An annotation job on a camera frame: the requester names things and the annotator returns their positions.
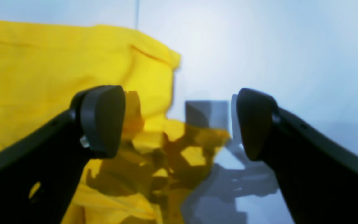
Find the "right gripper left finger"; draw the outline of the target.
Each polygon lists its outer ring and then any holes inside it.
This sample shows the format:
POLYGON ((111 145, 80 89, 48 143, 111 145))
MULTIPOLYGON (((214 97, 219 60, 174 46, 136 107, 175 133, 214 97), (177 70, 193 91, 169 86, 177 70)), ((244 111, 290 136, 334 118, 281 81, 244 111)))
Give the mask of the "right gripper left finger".
POLYGON ((59 224, 91 159, 114 158, 125 91, 103 85, 77 93, 69 109, 0 151, 0 224, 59 224))

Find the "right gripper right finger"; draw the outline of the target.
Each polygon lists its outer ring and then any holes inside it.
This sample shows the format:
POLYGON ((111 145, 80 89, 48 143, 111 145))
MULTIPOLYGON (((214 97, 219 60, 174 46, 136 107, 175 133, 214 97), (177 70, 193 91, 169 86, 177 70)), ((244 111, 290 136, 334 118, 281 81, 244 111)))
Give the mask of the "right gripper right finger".
POLYGON ((242 144, 276 176, 296 224, 358 224, 358 156, 265 93, 237 95, 242 144))

